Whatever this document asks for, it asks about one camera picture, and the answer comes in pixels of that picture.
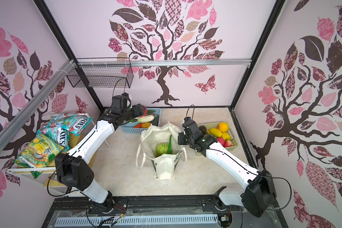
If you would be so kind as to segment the red bell pepper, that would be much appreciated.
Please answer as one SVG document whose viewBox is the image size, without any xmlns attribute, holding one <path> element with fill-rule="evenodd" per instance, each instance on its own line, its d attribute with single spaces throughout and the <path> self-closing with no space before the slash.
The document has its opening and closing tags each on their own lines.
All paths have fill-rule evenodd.
<svg viewBox="0 0 342 228">
<path fill-rule="evenodd" d="M 142 106 L 142 111 L 143 111 L 143 114 L 139 117 L 144 117 L 147 115 L 148 109 L 146 108 L 146 106 L 144 106 L 144 105 Z"/>
</svg>

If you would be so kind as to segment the long green chili pepper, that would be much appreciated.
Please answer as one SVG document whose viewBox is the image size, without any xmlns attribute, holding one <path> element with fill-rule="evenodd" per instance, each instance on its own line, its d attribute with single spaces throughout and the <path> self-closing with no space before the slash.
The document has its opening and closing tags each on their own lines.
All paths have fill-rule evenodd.
<svg viewBox="0 0 342 228">
<path fill-rule="evenodd" d="M 172 137 L 173 137 L 172 135 L 170 135 L 170 137 L 169 137 L 167 154 L 171 154 L 172 153 Z"/>
</svg>

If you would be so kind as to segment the green cabbage head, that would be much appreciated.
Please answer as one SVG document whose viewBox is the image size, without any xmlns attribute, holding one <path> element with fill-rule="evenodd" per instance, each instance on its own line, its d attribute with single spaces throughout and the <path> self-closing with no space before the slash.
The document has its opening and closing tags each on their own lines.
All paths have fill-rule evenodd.
<svg viewBox="0 0 342 228">
<path fill-rule="evenodd" d="M 168 150 L 168 143 L 160 143 L 156 147 L 156 156 L 159 157 L 159 156 L 162 156 L 163 154 L 167 154 L 167 150 Z"/>
</svg>

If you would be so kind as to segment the cream canvas grocery bag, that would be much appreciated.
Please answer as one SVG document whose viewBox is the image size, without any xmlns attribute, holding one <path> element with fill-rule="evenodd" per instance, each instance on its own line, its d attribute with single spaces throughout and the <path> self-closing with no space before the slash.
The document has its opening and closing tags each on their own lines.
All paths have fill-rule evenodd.
<svg viewBox="0 0 342 228">
<path fill-rule="evenodd" d="M 155 179 L 175 179 L 178 162 L 187 161 L 185 147 L 178 144 L 179 133 L 180 128 L 170 122 L 162 127 L 152 125 L 143 131 L 136 154 L 136 167 L 142 169 L 149 159 Z"/>
</svg>

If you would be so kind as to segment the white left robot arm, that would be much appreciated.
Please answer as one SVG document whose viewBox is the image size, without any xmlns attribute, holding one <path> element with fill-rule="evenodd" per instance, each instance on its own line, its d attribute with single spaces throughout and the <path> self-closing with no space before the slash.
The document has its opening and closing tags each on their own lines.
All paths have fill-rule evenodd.
<svg viewBox="0 0 342 228">
<path fill-rule="evenodd" d="M 92 202 L 104 204 L 111 193 L 95 180 L 89 167 L 90 160 L 101 144 L 122 124 L 145 114 L 145 106 L 131 104 L 127 93 L 112 97 L 112 105 L 98 118 L 93 129 L 83 140 L 66 154 L 55 158 L 57 181 L 74 188 Z"/>
</svg>

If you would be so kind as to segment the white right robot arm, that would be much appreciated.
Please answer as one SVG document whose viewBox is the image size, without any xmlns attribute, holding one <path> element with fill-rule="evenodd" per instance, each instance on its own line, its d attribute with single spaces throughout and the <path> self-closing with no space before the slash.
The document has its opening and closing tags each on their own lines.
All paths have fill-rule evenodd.
<svg viewBox="0 0 342 228">
<path fill-rule="evenodd" d="M 260 218 L 276 199 L 276 190 L 272 175 L 264 170 L 247 165 L 231 154 L 211 135 L 204 135 L 195 121 L 186 117 L 179 133 L 178 144 L 188 145 L 203 156 L 213 160 L 240 184 L 242 190 L 224 188 L 217 198 L 226 206 L 244 207 L 250 214 Z"/>
</svg>

